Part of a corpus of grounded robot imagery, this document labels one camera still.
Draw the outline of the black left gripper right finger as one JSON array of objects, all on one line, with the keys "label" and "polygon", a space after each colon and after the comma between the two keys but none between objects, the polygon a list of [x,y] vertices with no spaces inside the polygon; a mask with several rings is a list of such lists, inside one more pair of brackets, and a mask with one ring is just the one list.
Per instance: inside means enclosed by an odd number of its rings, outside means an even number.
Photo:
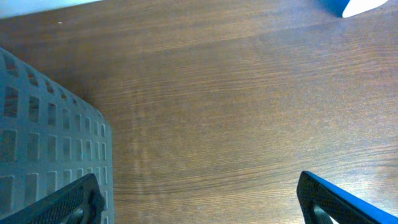
[{"label": "black left gripper right finger", "polygon": [[297,197],[305,223],[397,223],[397,217],[306,170]]}]

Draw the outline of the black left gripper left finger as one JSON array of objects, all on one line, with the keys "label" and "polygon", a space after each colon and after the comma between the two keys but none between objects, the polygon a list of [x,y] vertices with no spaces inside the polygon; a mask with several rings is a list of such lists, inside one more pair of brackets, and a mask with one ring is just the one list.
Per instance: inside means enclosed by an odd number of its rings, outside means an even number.
[{"label": "black left gripper left finger", "polygon": [[76,223],[102,221],[105,199],[94,174],[86,174],[58,191],[9,215],[1,224]]}]

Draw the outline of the white barcode scanner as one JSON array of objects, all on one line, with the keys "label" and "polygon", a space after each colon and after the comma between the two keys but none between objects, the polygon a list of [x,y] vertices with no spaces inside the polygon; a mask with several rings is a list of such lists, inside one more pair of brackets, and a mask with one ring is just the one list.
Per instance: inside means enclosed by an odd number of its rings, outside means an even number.
[{"label": "white barcode scanner", "polygon": [[388,0],[349,0],[341,13],[342,18],[352,17],[372,9],[375,9],[388,2]]}]

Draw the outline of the grey plastic mesh basket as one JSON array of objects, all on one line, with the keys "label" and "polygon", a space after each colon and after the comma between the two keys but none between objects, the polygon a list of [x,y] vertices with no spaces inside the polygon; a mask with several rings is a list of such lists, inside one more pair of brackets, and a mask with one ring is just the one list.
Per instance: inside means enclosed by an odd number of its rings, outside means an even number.
[{"label": "grey plastic mesh basket", "polygon": [[110,124],[89,103],[1,50],[1,217],[90,173],[104,197],[101,221],[114,223]]}]

